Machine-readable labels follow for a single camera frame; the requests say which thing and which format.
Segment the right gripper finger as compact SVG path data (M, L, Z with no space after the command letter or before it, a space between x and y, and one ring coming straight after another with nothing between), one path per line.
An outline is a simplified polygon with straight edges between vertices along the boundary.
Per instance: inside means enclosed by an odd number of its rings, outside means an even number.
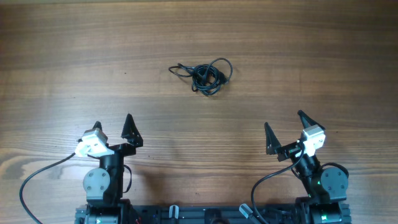
M268 122L264 123L266 133L266 154L278 154L282 147Z
M299 115L299 118L302 122L302 125L304 128L309 128L314 125L318 125L322 130L325 130L325 127L313 120L311 117L309 117L306 113L304 113L302 110L298 110L297 114Z

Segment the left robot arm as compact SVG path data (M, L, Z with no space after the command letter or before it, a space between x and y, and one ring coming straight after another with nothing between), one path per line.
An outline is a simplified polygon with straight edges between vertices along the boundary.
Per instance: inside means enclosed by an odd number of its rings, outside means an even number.
M99 167L87 172L83 179L86 205L77 208L75 223L79 224L130 224L141 223L142 218L133 208L130 200L123 199L132 183L123 187L123 174L131 169L124 164L124 158L136 154L143 146L143 138L136 128L131 114L127 114L121 133L126 142L110 146L108 137L99 121L84 132L75 149L79 157L99 160Z

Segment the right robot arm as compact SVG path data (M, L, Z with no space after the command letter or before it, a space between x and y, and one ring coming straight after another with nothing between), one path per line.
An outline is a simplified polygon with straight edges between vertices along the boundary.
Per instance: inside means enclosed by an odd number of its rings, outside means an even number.
M266 223L351 223L347 198L348 170L340 164L321 164L315 155L326 139L325 128L302 110L298 111L303 129L293 143L282 146L269 123L264 124L266 153L278 161L292 161L291 170L304 186L306 197L294 203L266 205L258 218Z

